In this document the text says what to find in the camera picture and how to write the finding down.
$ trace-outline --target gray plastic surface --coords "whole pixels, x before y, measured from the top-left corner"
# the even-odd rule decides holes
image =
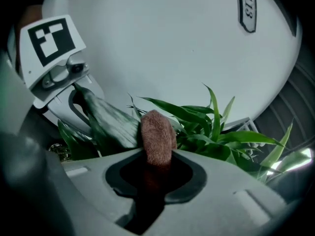
[[[111,223],[106,214],[100,213],[93,207],[84,196],[73,185],[59,163],[58,157],[54,154],[47,155],[49,160],[48,167],[52,170],[49,177],[53,179],[57,194],[67,211],[72,223],[74,235],[77,236],[123,236],[128,235],[124,229]]]
[[[92,75],[87,75],[76,81],[80,86],[91,90],[97,97],[104,98],[104,93]],[[55,96],[48,104],[48,109],[63,122],[72,125],[80,132],[91,136],[89,120],[73,105],[74,86],[70,85]]]
[[[0,131],[18,134],[34,96],[11,67],[7,53],[0,51]]]
[[[139,151],[63,163],[63,167],[87,203],[115,223],[132,211],[133,200],[116,195],[105,181],[105,172]],[[286,207],[278,194],[236,166],[186,151],[174,152],[203,167],[207,184],[190,202],[165,206],[145,236],[255,235]]]

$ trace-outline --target hole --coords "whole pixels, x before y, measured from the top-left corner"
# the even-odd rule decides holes
[[[171,167],[161,170],[146,164],[144,152],[112,165],[105,178],[117,195],[134,199],[129,214],[116,224],[137,235],[155,222],[165,205],[190,201],[207,180],[201,166],[179,154],[173,153]]]

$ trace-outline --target bamboo leaf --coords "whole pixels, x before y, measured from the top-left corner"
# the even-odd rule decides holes
[[[226,146],[228,146],[231,149],[235,149],[235,150],[256,150],[262,153],[262,151],[256,147],[251,147],[248,146],[248,144],[243,144],[243,143],[239,143],[239,142],[230,142],[225,144]]]
[[[152,102],[153,104],[155,104],[156,106],[158,106],[162,110],[167,111],[170,114],[172,114],[172,115],[174,115],[174,116],[176,116],[182,120],[200,124],[205,131],[205,135],[206,136],[210,135],[209,126],[208,126],[207,121],[205,119],[200,118],[199,116],[186,111],[182,107],[178,107],[176,105],[167,103],[165,101],[155,100],[155,99],[146,98],[146,97],[143,97],[142,99],[145,99],[147,101]]]
[[[226,162],[234,164],[237,166],[234,154],[231,152],[231,154],[229,155],[229,157],[226,159]]]
[[[196,112],[196,111],[190,110],[190,109],[185,109],[185,110],[186,110],[187,112],[189,112],[189,113],[195,115],[195,116],[198,116],[199,118],[205,119],[205,120],[208,121],[208,122],[212,122],[211,119],[210,119],[210,117],[207,116],[206,114],[203,114],[203,113],[201,113],[201,112]]]
[[[303,150],[292,152],[291,154],[287,155],[280,165],[277,167],[277,170],[280,172],[285,172],[288,169],[292,168],[295,165],[301,164],[306,160],[309,160],[310,157],[301,153]]]
[[[205,135],[199,135],[199,134],[187,136],[187,139],[204,141],[210,144],[214,143],[209,137],[206,137]]]
[[[179,147],[179,149],[189,152],[195,152],[198,149],[198,146],[195,142],[189,141],[188,139],[185,138],[181,142],[181,147]]]
[[[58,129],[61,137],[67,143],[73,160],[84,160],[98,157],[92,141],[67,124],[58,120]]]
[[[136,115],[138,116],[139,119],[141,119],[141,116],[142,116],[142,115],[140,114],[139,110],[138,110],[137,107],[135,106],[135,104],[134,104],[134,102],[133,102],[132,96],[131,96],[130,94],[129,94],[129,96],[130,96],[130,98],[131,98],[132,106],[133,106],[133,109],[134,109]]]
[[[273,138],[253,131],[234,131],[219,136],[218,141],[239,142],[239,143],[266,143],[275,144],[283,147],[281,143]]]
[[[252,175],[255,175],[255,174],[258,175],[257,174],[258,172],[267,172],[267,171],[279,173],[279,171],[271,169],[270,167],[261,166],[260,164],[251,162],[250,160],[247,160],[243,158],[242,156],[238,156],[234,151],[233,153],[234,153],[234,158],[236,160],[237,166],[240,167],[243,171],[252,173]]]
[[[210,129],[210,135],[212,134],[212,122],[208,122],[209,129]]]
[[[225,125],[225,122],[223,122],[223,123],[221,124],[221,127],[220,127],[220,133],[223,131],[223,129],[224,129],[224,125]]]
[[[214,114],[214,110],[207,107],[200,107],[200,106],[182,106],[182,108],[186,110],[192,110],[195,112],[203,113],[203,114]]]
[[[224,112],[223,112],[223,117],[221,119],[221,123],[225,123],[228,119],[228,116],[230,114],[233,102],[235,100],[235,96],[230,100],[230,102],[228,103],[228,105],[226,106]]]
[[[198,126],[200,126],[198,123],[189,123],[185,126],[185,130],[188,134],[192,134]]]
[[[280,144],[278,144],[270,152],[270,154],[267,155],[267,157],[260,163],[262,166],[271,167],[274,163],[276,163],[279,160],[279,158],[280,158],[280,156],[284,150],[284,147],[285,147],[285,145],[289,139],[292,126],[293,126],[293,123],[291,123],[291,125],[288,127],[285,135],[283,136],[283,138],[280,141]]]
[[[185,134],[187,134],[186,130],[183,128],[182,125],[180,125],[177,121],[167,117],[169,122],[171,123],[172,127],[174,128],[175,132],[180,133],[183,132]]]
[[[141,110],[139,108],[137,108],[137,110],[141,113],[141,114],[146,114],[148,111],[144,111],[144,110]]]
[[[211,143],[206,146],[204,151],[198,152],[198,154],[221,161],[226,161],[231,154],[231,150],[227,146]]]
[[[260,172],[258,175],[257,175],[257,180],[262,182],[262,183],[265,183],[267,181],[267,172],[268,171],[263,171],[263,172]]]
[[[187,125],[191,124],[191,122],[182,120],[182,119],[180,119],[180,118],[178,118],[178,117],[176,117],[176,116],[172,116],[172,117],[173,117],[173,118],[176,118],[176,120],[179,122],[179,124],[182,125],[184,128],[185,128]]]
[[[197,124],[196,126],[187,126],[187,130],[189,130],[189,128],[191,128],[190,129],[190,133],[191,134],[201,134],[201,135],[204,135],[204,131],[203,131],[203,129],[202,129],[202,127],[199,125],[199,124]]]
[[[142,146],[138,120],[97,98],[90,90],[77,84],[75,88],[84,100],[82,108],[89,114],[93,134],[101,137],[96,139],[101,151],[118,153]],[[105,138],[106,144],[100,140],[102,138]]]
[[[208,86],[206,86],[206,87],[207,87],[207,89],[208,89],[208,91],[210,93],[210,96],[211,96],[211,101],[213,103],[214,115],[215,115],[215,118],[214,118],[214,121],[213,121],[213,127],[212,127],[211,140],[216,142],[218,140],[218,137],[219,137],[219,134],[220,134],[220,131],[221,131],[218,102],[217,102],[216,96],[213,93],[213,91]]]
[[[254,162],[253,157],[245,149],[238,149],[236,151],[239,152],[245,159]]]

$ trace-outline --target printed number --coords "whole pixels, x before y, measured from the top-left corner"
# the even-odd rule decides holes
[[[252,18],[252,12],[248,10],[248,8],[245,9],[246,15],[250,18]]]
[[[249,8],[252,9],[252,5],[248,4],[247,2],[245,2],[245,6],[248,6]]]

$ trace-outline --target gray plastic housing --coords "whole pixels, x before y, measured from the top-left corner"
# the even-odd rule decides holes
[[[140,152],[141,149],[137,149],[103,158],[63,163],[65,172],[82,196],[75,197],[67,192],[61,195],[61,199],[66,203],[71,199],[71,202],[82,206],[84,198],[84,203],[95,210],[95,215],[103,216],[104,221],[99,225],[103,234],[104,225],[111,224],[110,235],[131,235],[123,228],[113,226],[115,223],[123,226],[132,218],[133,199],[118,196],[106,182],[105,173],[111,165]],[[200,165],[207,174],[206,185],[189,202],[166,205],[143,234],[145,236],[255,235],[286,207],[278,194],[234,165],[186,151],[175,150],[173,153]],[[56,185],[59,184],[60,179],[56,179]],[[72,219],[85,217],[82,214],[84,211],[72,209],[67,209]],[[95,224],[98,219],[90,216],[89,220]],[[87,233],[86,222],[81,224],[77,221],[75,224],[77,235],[83,235],[83,231]]]
[[[46,230],[73,236],[134,235],[123,228],[133,216],[134,201],[118,196],[105,175],[112,165],[143,154],[142,149],[62,165],[56,154],[30,138],[1,133],[0,145],[4,184],[36,210]],[[173,156],[202,167],[206,181],[192,199],[166,205],[143,235],[264,235],[288,215],[291,205],[236,166],[180,150]],[[13,212],[20,214],[18,207]]]

